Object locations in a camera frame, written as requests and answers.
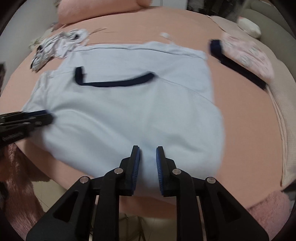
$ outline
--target floor tile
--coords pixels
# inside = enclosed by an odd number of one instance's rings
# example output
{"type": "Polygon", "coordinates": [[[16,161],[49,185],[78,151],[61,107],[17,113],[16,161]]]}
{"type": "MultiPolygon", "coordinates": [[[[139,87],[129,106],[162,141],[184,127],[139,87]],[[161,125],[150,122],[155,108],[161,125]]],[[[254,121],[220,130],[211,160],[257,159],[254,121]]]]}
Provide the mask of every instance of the floor tile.
{"type": "Polygon", "coordinates": [[[152,227],[151,235],[147,241],[176,241],[177,221],[156,218],[152,227]]]}
{"type": "Polygon", "coordinates": [[[295,200],[295,198],[296,198],[296,192],[295,191],[286,192],[286,194],[288,195],[290,200],[295,200]]]}
{"type": "Polygon", "coordinates": [[[143,238],[140,238],[140,240],[139,240],[139,237],[135,237],[133,240],[131,240],[131,241],[144,241],[143,240],[143,238]]]}
{"type": "Polygon", "coordinates": [[[42,182],[41,201],[51,208],[65,192],[66,189],[53,180],[42,182]]]}
{"type": "Polygon", "coordinates": [[[139,237],[139,218],[137,216],[120,215],[119,238],[120,240],[135,239],[139,237]]]}
{"type": "Polygon", "coordinates": [[[142,229],[143,229],[146,241],[148,241],[150,238],[151,229],[153,227],[154,221],[155,221],[155,218],[141,218],[142,229]]]}
{"type": "Polygon", "coordinates": [[[41,207],[43,208],[43,211],[45,211],[45,212],[47,212],[47,211],[49,210],[49,207],[46,206],[46,205],[44,204],[44,202],[41,202],[41,207]]]}
{"type": "Polygon", "coordinates": [[[34,193],[41,200],[42,182],[32,182],[34,193]]]}

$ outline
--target pink fluffy blanket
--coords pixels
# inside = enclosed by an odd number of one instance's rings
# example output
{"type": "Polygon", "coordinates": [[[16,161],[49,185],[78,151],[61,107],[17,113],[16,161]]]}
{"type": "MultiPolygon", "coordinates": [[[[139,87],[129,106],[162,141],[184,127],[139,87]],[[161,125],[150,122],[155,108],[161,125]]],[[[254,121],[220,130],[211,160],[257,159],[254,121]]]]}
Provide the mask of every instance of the pink fluffy blanket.
{"type": "MultiPolygon", "coordinates": [[[[9,192],[5,215],[25,240],[28,231],[44,214],[34,194],[32,181],[49,181],[49,178],[15,144],[11,144],[1,153],[0,181],[7,184],[9,192]]],[[[289,218],[289,199],[286,194],[276,191],[248,211],[266,230],[271,240],[289,218]]]]}

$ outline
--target bed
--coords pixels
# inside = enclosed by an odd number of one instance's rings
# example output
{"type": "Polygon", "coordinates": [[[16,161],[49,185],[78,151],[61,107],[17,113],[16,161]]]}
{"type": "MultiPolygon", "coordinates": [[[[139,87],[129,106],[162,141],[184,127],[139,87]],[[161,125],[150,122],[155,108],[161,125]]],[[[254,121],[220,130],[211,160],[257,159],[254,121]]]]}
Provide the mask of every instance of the bed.
{"type": "MultiPolygon", "coordinates": [[[[74,28],[93,32],[102,27],[106,29],[90,35],[88,45],[170,43],[160,35],[164,32],[175,44],[207,54],[215,105],[222,112],[226,133],[223,161],[216,178],[245,208],[253,207],[272,192],[283,190],[290,184],[282,184],[283,142],[273,101],[267,92],[210,55],[209,40],[219,39],[223,33],[213,19],[180,9],[151,7],[84,20],[63,26],[57,32],[74,28]]],[[[56,69],[62,62],[53,59],[34,73],[30,70],[33,54],[20,64],[4,89],[0,98],[2,113],[19,111],[29,99],[40,74],[56,69]]],[[[87,175],[56,160],[30,140],[20,141],[17,145],[42,172],[64,188],[87,175]]],[[[120,200],[121,212],[138,216],[175,218],[175,209],[172,204],[145,196],[120,200]]]]}

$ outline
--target white object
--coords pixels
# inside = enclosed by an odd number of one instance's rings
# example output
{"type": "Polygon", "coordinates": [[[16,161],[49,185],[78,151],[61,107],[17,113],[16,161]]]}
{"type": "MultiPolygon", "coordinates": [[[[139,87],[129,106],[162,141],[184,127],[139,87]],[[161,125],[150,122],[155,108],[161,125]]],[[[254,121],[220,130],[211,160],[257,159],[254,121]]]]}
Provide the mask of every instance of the white object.
{"type": "Polygon", "coordinates": [[[32,141],[93,177],[117,168],[138,145],[136,195],[161,198],[158,146],[193,177],[215,176],[221,163],[223,121],[202,51],[159,42],[77,47],[58,70],[41,75],[23,108],[43,109],[55,121],[32,141]],[[84,66],[84,82],[131,79],[147,71],[157,77],[129,87],[80,86],[73,79],[78,66],[84,66]]]}
{"type": "Polygon", "coordinates": [[[259,26],[253,23],[251,20],[247,18],[239,17],[237,21],[237,25],[248,35],[253,37],[254,39],[258,39],[261,37],[261,30],[259,26]]]}
{"type": "Polygon", "coordinates": [[[31,67],[34,71],[41,69],[51,58],[65,58],[68,52],[79,46],[89,33],[86,29],[74,29],[67,32],[60,32],[50,38],[44,39],[33,57],[31,67]]]}

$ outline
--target gray sofa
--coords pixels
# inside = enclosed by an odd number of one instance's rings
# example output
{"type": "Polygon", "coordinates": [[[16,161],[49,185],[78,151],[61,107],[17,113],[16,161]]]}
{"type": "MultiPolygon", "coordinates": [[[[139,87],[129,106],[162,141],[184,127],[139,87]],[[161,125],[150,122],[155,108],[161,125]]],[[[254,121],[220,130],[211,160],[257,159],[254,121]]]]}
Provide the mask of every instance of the gray sofa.
{"type": "Polygon", "coordinates": [[[260,41],[268,46],[296,80],[296,39],[280,12],[259,0],[246,0],[240,16],[256,23],[262,32],[260,41]]]}

